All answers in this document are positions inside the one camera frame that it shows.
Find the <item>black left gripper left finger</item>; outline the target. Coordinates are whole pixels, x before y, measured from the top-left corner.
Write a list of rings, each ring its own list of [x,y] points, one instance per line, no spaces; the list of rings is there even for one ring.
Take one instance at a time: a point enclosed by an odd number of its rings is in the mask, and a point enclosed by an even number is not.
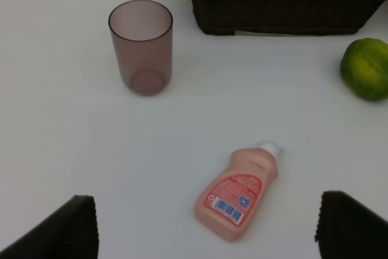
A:
[[[97,259],[99,232],[95,199],[75,195],[13,244],[1,258]]]

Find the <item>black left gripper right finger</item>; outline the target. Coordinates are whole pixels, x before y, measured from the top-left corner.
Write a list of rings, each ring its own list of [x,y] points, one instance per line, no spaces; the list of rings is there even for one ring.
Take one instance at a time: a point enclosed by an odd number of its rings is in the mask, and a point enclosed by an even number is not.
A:
[[[326,191],[315,241],[321,258],[387,258],[387,220],[343,191]]]

